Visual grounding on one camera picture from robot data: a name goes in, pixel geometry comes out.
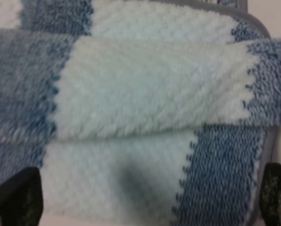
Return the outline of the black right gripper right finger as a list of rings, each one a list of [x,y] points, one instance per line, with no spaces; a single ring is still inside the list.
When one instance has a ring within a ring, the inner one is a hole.
[[[267,226],[281,226],[281,164],[267,163],[259,195],[259,208]]]

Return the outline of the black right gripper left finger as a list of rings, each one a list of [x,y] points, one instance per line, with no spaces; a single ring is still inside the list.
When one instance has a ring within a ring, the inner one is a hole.
[[[0,226],[37,226],[43,213],[40,171],[27,167],[0,184]]]

